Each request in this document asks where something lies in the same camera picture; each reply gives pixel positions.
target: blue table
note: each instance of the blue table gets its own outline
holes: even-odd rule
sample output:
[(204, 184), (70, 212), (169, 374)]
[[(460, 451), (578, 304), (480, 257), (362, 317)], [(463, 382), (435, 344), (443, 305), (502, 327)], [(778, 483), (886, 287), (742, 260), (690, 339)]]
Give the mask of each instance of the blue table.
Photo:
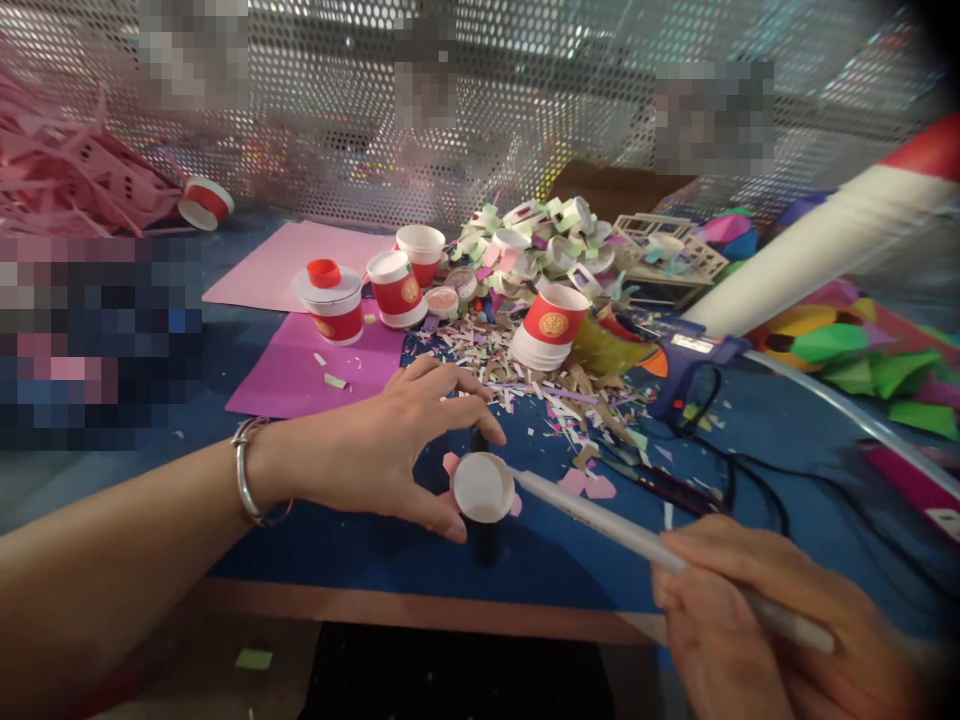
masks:
[[(279, 224), (272, 217), (241, 215), (220, 232), (197, 236), (204, 289)], [(186, 404), (169, 407), (166, 426), (141, 432), (136, 451), (3, 457), (4, 476), (29, 474), (43, 481), (8, 505), (0, 532), (231, 435), (241, 417), (225, 412), (224, 405), (282, 319), (276, 312), (204, 306), (202, 387)], [(413, 338), (407, 343), (405, 362), (415, 345)], [(498, 452), (511, 465), (559, 479), (570, 464), (570, 445), (562, 437), (543, 436), (541, 401), (516, 405), (513, 415), (499, 411), (511, 442)], [(744, 362), (725, 371), (714, 412), (725, 426), (705, 435), (713, 444), (846, 482), (914, 556), (948, 566), (946, 546), (857, 456), (859, 428), (812, 394)], [(643, 430), (669, 435), (652, 420)], [(428, 447), (417, 464), (417, 480), (436, 492), (446, 489), (441, 459), (449, 451), (463, 453), (467, 439), (466, 432), (452, 433)], [(929, 437), (916, 439), (930, 443)], [(658, 446), (672, 453), (673, 461)], [(679, 477), (718, 483), (716, 461), (692, 443), (651, 439), (648, 452), (655, 464)], [(849, 512), (808, 481), (763, 475), (789, 509), (796, 542), (814, 560), (858, 583), (903, 630), (936, 631), (937, 598)], [(648, 528), (663, 528), (661, 501), (613, 473), (608, 477), (618, 494), (604, 502), (607, 507)], [(195, 600), (301, 617), (621, 642), (655, 634), (646, 561), (519, 492), (523, 513), (505, 522), (504, 552), (491, 568), (477, 567), (469, 548), (419, 527), (298, 503), (281, 526), (255, 529), (237, 543)], [(773, 523), (762, 496), (745, 479), (735, 516), (752, 526)], [(676, 524), (689, 521), (677, 512)]]

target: gold emblem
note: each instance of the gold emblem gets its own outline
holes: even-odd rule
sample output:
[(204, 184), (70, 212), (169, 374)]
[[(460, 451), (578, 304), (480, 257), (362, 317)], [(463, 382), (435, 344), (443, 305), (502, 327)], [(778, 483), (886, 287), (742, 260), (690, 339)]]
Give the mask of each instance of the gold emblem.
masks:
[(400, 295), (407, 302), (416, 302), (417, 295), (419, 294), (420, 286), (417, 284), (417, 279), (411, 275), (407, 278), (403, 287), (400, 288)]
[(538, 327), (545, 337), (555, 338), (560, 337), (567, 331), (567, 328), (570, 327), (570, 322), (560, 313), (547, 313), (540, 318), (540, 325)]
[(316, 315), (313, 316), (313, 324), (317, 326), (317, 330), (319, 330), (320, 334), (324, 337), (333, 337), (333, 328)]

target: magenta paper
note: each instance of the magenta paper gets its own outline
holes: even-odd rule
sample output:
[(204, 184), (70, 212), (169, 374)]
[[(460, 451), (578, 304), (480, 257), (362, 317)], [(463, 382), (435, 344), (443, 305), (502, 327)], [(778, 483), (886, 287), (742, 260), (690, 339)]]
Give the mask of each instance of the magenta paper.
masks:
[[(375, 300), (363, 301), (365, 314), (376, 311)], [(291, 313), (230, 398), (227, 410), (289, 419), (365, 400), (383, 390), (400, 367), (403, 337), (402, 330), (390, 330), (378, 320), (364, 325), (363, 337), (353, 345), (335, 347), (327, 344), (309, 315)], [(314, 353), (326, 361), (325, 367)], [(327, 385), (324, 373), (350, 384), (343, 390)]]
[(368, 235), (313, 222), (287, 223), (203, 294), (221, 305), (306, 312), (290, 281), (307, 263), (329, 258), (359, 275), (374, 255), (392, 250), (393, 235)]

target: silver bangle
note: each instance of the silver bangle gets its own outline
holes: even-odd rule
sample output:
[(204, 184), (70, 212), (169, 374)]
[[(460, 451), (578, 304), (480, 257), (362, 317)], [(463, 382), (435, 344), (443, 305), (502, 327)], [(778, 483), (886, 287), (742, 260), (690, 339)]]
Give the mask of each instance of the silver bangle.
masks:
[(240, 490), (240, 501), (243, 503), (243, 509), (247, 511), (250, 520), (260, 527), (273, 527), (278, 524), (290, 514), (290, 508), (293, 507), (293, 498), (291, 498), (287, 501), (287, 507), (279, 517), (269, 518), (267, 517), (269, 510), (263, 512), (257, 507), (257, 504), (253, 501), (253, 495), (250, 493), (250, 486), (247, 484), (245, 460), (247, 445), (250, 444), (250, 434), (253, 430), (261, 425), (266, 425), (268, 422), (270, 420), (263, 416), (248, 418), (237, 428), (237, 432), (233, 434), (233, 439), (230, 441), (230, 444), (237, 449), (237, 487)]

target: perforated metal mesh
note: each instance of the perforated metal mesh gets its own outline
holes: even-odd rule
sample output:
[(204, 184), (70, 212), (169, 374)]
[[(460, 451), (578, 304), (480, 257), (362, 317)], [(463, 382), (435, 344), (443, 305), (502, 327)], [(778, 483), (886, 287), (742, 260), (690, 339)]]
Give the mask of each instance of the perforated metal mesh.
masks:
[[(396, 122), (394, 22), (415, 16), (453, 28), (455, 128)], [(704, 178), (686, 212), (769, 221), (945, 112), (915, 19), (875, 0), (251, 0), (249, 103), (216, 112), (138, 97), (136, 0), (3, 0), (0, 25), (8, 64), (68, 114), (108, 83), (112, 129), (159, 166), (165, 143), (238, 197), (392, 226), (544, 199), (572, 158), (652, 168), (664, 62), (775, 63), (775, 172)]]

